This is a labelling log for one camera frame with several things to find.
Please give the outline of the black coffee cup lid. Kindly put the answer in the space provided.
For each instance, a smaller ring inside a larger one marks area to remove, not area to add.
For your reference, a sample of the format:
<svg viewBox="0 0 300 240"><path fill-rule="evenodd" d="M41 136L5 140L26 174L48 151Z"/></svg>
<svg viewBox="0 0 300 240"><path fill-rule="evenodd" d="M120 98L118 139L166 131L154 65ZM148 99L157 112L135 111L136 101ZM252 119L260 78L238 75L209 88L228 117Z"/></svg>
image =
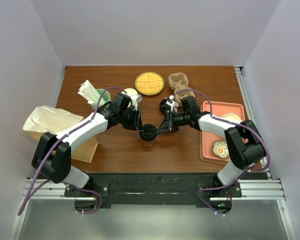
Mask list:
<svg viewBox="0 0 300 240"><path fill-rule="evenodd" d="M157 128L153 124L145 124L143 131L139 132L139 136L145 142L152 142L157 137Z"/></svg>

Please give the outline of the brown paper coffee cup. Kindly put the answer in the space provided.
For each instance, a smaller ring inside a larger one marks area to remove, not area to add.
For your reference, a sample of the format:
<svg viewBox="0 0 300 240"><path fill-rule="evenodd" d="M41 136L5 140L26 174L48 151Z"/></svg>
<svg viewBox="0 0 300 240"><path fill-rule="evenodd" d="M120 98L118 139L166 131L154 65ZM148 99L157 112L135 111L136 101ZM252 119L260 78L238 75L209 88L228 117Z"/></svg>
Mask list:
<svg viewBox="0 0 300 240"><path fill-rule="evenodd" d="M152 141L143 141L143 144L144 144L145 146L151 146L151 145L154 144L154 140L152 140Z"/></svg>

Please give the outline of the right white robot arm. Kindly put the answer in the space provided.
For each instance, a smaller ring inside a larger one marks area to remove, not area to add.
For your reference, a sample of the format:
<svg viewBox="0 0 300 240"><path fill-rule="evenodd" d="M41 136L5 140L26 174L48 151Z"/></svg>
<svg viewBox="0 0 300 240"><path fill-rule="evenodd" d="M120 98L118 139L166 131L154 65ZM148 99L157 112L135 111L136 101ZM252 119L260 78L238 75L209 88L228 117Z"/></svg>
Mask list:
<svg viewBox="0 0 300 240"><path fill-rule="evenodd" d="M156 134L174 133L181 126L190 126L225 140L229 161L216 174L211 188L217 196L225 196L231 190L231 185L254 169L254 164L264 157L270 163L269 150L253 121L237 121L217 116L210 100L207 101L209 111L201 111L193 96L181 100L183 111L178 112L179 104L175 100L174 95L163 100L166 106L164 120Z"/></svg>

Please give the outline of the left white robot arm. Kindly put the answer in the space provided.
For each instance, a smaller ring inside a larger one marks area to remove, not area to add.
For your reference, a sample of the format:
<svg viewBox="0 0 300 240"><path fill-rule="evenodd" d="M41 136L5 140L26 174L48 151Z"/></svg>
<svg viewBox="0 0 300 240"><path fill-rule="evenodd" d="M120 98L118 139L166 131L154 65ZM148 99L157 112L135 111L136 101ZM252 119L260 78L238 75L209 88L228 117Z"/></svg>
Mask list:
<svg viewBox="0 0 300 240"><path fill-rule="evenodd" d="M44 133L38 142L31 165L36 172L53 183L75 186L82 196L89 196L94 184L87 173L72 166L72 153L92 137L118 124L126 130L143 131L141 110L142 96L117 93L112 101L95 108L86 119L56 134Z"/></svg>

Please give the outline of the stack of black lids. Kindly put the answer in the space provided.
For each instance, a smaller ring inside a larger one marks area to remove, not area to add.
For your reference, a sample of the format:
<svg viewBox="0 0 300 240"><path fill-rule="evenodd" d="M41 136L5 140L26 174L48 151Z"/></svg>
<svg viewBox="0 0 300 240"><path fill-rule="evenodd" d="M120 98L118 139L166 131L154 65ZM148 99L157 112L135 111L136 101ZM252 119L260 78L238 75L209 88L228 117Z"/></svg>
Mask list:
<svg viewBox="0 0 300 240"><path fill-rule="evenodd" d="M164 98L159 104L159 110L161 113L165 114L167 111L171 111L171 106L167 104L168 99Z"/></svg>

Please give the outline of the stack of paper cups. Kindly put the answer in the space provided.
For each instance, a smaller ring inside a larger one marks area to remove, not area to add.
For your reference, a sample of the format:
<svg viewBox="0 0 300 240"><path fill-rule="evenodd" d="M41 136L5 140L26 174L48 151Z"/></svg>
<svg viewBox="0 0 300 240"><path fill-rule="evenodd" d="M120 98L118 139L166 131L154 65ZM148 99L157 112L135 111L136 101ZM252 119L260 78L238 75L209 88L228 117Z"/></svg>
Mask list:
<svg viewBox="0 0 300 240"><path fill-rule="evenodd" d="M138 92L134 88L126 88L121 93L131 98L132 102L129 102L128 107L134 106L136 110L138 108Z"/></svg>

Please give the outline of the cardboard cup carrier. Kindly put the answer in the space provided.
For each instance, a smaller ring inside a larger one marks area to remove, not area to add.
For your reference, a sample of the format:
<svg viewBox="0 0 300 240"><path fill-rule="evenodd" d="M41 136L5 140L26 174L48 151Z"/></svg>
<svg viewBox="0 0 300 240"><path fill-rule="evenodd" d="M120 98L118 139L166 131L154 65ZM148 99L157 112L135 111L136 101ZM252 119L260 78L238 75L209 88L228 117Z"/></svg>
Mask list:
<svg viewBox="0 0 300 240"><path fill-rule="evenodd" d="M195 93L191 91L191 88L188 86L188 77L182 72L171 74L168 77L168 84L169 87L174 91L174 93L184 90L180 93L177 93L174 97L174 101L177 102L180 106L182 105L181 100L183 98L189 96L195 97Z"/></svg>

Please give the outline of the yellow woven coaster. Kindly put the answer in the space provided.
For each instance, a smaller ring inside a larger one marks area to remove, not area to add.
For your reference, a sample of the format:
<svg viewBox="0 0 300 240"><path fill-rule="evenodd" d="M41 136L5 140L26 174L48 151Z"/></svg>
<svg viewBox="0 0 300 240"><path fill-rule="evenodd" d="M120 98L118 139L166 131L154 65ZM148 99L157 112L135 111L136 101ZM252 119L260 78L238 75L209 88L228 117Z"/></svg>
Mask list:
<svg viewBox="0 0 300 240"><path fill-rule="evenodd" d="M137 76L134 86L142 95L154 96L163 90L165 81L163 77L156 72L144 72Z"/></svg>

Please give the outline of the green straw holder cup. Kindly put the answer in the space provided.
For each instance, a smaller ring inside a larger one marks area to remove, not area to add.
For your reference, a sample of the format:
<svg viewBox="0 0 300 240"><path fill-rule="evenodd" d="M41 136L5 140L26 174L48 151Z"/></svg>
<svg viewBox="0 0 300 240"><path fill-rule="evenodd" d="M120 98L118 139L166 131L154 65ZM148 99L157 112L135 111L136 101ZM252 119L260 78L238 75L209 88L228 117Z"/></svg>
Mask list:
<svg viewBox="0 0 300 240"><path fill-rule="evenodd" d="M96 91L98 92L99 95L101 95L103 92L104 92L104 89L103 88L98 88L96 89ZM103 95L102 95L102 100L100 101L99 103L99 106L102 106L104 105L105 103L107 102L110 102L112 99L111 99L111 95L108 91L106 91ZM92 101L90 103L90 106L92 108L92 110L94 111L96 106L97 106L97 101Z"/></svg>

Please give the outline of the pink plastic tray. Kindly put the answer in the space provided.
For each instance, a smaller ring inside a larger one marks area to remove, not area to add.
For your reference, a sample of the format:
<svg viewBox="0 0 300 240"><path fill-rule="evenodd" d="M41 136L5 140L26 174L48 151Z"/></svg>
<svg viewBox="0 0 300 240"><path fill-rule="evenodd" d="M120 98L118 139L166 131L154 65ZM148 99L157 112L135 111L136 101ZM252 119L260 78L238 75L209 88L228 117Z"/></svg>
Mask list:
<svg viewBox="0 0 300 240"><path fill-rule="evenodd" d="M217 117L222 117L223 115L236 114L241 121L245 120L245 109L242 104L238 103L229 103L229 102L218 102L212 101L212 110ZM199 142L200 142L200 159L204 162L216 163L221 165L226 165L230 160L230 157L222 158L219 155L215 154L213 147L215 141L217 145L221 146L220 143L224 141L222 137L219 137L213 133L202 131L199 133Z"/></svg>

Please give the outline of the floral patterned small dish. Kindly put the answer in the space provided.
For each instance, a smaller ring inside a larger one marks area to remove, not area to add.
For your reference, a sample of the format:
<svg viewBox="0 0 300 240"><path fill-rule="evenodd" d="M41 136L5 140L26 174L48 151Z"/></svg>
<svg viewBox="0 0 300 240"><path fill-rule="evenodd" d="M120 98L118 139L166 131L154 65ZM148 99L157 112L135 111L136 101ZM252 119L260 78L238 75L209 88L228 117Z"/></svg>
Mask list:
<svg viewBox="0 0 300 240"><path fill-rule="evenodd" d="M228 150L228 145L225 139L223 140L215 140L213 142L213 147L212 147L213 153L222 158L226 159L229 157L229 150Z"/></svg>

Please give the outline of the white wrapped straws bundle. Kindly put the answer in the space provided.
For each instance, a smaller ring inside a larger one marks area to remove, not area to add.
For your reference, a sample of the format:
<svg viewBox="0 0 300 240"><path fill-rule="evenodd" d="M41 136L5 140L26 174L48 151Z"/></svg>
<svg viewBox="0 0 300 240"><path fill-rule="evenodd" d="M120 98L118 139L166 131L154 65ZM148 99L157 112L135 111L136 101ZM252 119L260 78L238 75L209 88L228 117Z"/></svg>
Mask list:
<svg viewBox="0 0 300 240"><path fill-rule="evenodd" d="M80 88L77 92L80 96L85 98L88 102L96 104L100 98L100 94L97 92L95 87L90 83L89 80L86 80L80 85Z"/></svg>

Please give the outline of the white square bowl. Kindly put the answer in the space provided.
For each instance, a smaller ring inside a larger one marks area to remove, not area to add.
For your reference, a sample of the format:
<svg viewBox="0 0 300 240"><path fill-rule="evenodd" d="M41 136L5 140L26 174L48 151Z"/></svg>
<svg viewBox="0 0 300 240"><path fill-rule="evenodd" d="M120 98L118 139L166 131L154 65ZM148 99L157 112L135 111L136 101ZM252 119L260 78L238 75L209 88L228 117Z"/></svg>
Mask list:
<svg viewBox="0 0 300 240"><path fill-rule="evenodd" d="M243 121L239 115L232 112L222 115L221 118L235 123L241 123Z"/></svg>

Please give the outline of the brown paper bag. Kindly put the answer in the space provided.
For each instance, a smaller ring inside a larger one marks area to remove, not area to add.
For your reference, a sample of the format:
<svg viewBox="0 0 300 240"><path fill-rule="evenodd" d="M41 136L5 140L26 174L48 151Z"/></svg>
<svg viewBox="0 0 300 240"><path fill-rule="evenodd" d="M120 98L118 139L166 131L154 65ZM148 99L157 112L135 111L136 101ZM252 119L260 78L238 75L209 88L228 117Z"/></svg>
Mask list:
<svg viewBox="0 0 300 240"><path fill-rule="evenodd" d="M74 126L83 119L83 116L73 114L64 109L43 105L33 110L26 119L22 130L36 141L39 141L42 134L49 132L54 135ZM91 137L79 146L71 154L71 157L78 161L90 163L93 160L97 146L97 138Z"/></svg>

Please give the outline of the aluminium frame rail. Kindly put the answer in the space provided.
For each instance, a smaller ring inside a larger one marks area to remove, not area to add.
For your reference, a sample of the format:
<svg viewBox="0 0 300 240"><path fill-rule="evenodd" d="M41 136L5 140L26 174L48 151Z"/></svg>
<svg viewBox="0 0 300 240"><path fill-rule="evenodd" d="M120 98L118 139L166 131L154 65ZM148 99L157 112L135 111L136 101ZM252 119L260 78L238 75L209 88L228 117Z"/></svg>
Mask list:
<svg viewBox="0 0 300 240"><path fill-rule="evenodd" d="M12 240L294 240L296 234L279 180L242 180L241 197L225 217L203 205L115 204L87 215L61 183L47 183L15 218Z"/></svg>

